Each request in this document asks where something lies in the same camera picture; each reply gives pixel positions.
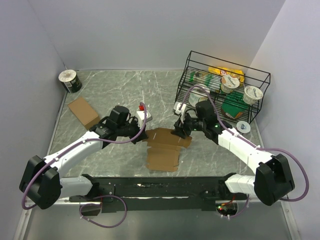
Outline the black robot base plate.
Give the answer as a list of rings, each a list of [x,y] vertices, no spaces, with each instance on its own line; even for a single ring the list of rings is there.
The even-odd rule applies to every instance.
[[[202,210],[215,211],[217,202],[247,199],[231,193],[225,176],[90,177],[93,189],[71,196],[70,202],[102,204],[103,213],[117,211]]]

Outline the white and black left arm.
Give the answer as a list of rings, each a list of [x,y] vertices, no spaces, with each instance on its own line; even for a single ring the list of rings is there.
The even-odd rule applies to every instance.
[[[51,207],[58,199],[83,196],[94,201],[99,195],[99,183],[89,175],[65,177],[65,174],[91,154],[104,149],[109,144],[118,144],[118,137],[128,137],[136,144],[145,140],[146,123],[152,115],[144,103],[134,116],[128,108],[117,105],[110,115],[93,125],[85,134],[56,153],[41,158],[30,158],[24,170],[19,189],[23,192],[22,208],[28,210],[26,199],[33,201],[41,209]]]

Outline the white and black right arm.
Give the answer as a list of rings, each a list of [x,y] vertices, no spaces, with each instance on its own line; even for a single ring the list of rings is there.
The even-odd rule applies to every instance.
[[[230,199],[235,194],[256,196],[267,206],[273,205],[295,189],[289,161],[282,155],[274,155],[261,150],[252,142],[243,138],[232,125],[218,119],[210,101],[196,104],[196,116],[188,113],[184,103],[176,102],[173,112],[179,117],[171,132],[186,139],[193,131],[203,132],[205,137],[227,149],[249,167],[253,175],[230,173],[224,177],[224,184],[218,187],[223,199]]]

